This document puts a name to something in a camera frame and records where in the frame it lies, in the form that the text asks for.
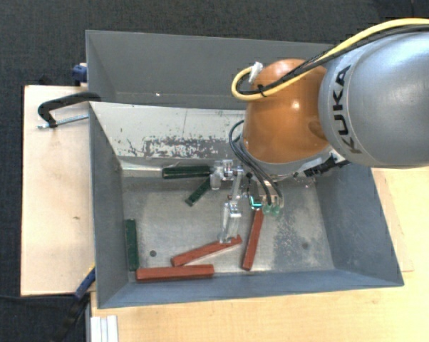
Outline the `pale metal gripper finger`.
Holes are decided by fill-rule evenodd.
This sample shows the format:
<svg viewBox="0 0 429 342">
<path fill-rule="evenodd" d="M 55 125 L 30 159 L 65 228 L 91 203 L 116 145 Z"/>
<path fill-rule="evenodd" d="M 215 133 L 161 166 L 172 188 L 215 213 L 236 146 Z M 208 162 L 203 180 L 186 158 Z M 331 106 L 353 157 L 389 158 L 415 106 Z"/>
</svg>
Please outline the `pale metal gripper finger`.
<svg viewBox="0 0 429 342">
<path fill-rule="evenodd" d="M 242 212 L 239 210 L 237 203 L 225 202 L 222 208 L 221 231 L 219 241 L 227 243 L 230 239 L 237 236 L 239 221 L 242 218 Z"/>
<path fill-rule="evenodd" d="M 212 190 L 218 190 L 224 181 L 231 181 L 234 177 L 233 160 L 217 160 L 212 166 L 210 174 L 210 187 Z"/>
</svg>

